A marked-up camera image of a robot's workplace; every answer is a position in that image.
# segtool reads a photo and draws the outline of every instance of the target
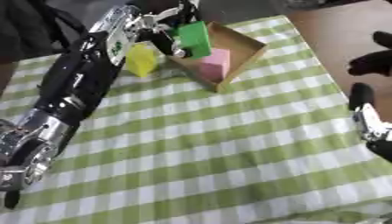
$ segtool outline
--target cardboard tray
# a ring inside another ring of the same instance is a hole
[[[200,59],[170,58],[188,70],[187,76],[206,89],[221,93],[249,64],[263,55],[266,45],[215,22],[208,24],[207,27],[212,47],[230,51],[230,70],[222,82],[211,82],[199,76]]]

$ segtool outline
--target pink block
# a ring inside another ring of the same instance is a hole
[[[213,82],[221,82],[230,70],[230,51],[212,48],[211,55],[204,57],[199,65],[200,75]]]

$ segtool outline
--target robotic arm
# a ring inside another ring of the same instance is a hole
[[[54,159],[98,107],[119,74],[129,47],[150,40],[162,53],[191,56],[166,32],[198,18],[187,0],[157,11],[134,1],[112,8],[62,54],[45,75],[39,98],[18,124],[0,120],[0,191],[13,208],[20,191],[42,179]]]
[[[377,44],[392,49],[392,34],[377,31],[373,38]],[[390,76],[391,59],[392,50],[372,52],[351,61],[348,72],[355,76],[364,74]],[[353,119],[367,147],[392,163],[392,123],[383,122],[377,114],[373,89],[365,83],[355,83],[350,94],[349,108],[353,111]]]

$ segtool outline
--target yellow block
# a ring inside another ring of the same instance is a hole
[[[128,51],[125,61],[126,69],[140,77],[150,75],[157,64],[154,50],[144,43],[133,45]]]

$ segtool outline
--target green checkered tablecloth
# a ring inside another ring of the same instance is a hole
[[[122,74],[0,223],[282,223],[390,200],[392,165],[360,142],[347,99],[290,21],[232,27],[269,49],[226,93],[170,69]],[[20,62],[2,118],[32,105],[54,59]]]

